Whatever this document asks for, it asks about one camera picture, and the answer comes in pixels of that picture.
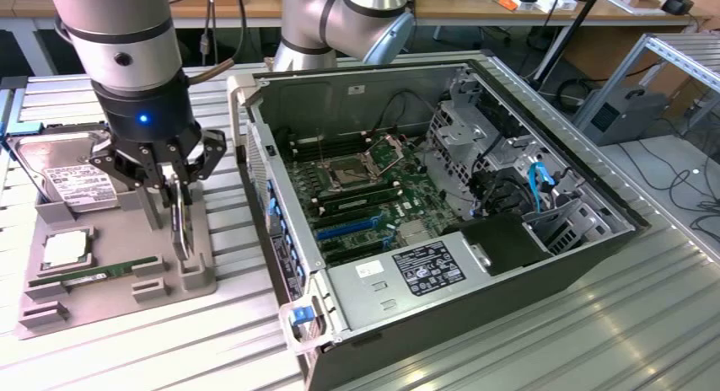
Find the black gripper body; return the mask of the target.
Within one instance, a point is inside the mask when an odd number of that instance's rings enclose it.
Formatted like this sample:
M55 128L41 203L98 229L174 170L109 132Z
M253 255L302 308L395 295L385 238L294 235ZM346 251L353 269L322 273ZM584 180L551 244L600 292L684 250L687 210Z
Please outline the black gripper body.
M99 82L93 83L93 88L121 148L173 144L192 149L197 146L202 128L193 114L185 73L177 73L167 83L149 90L121 91Z

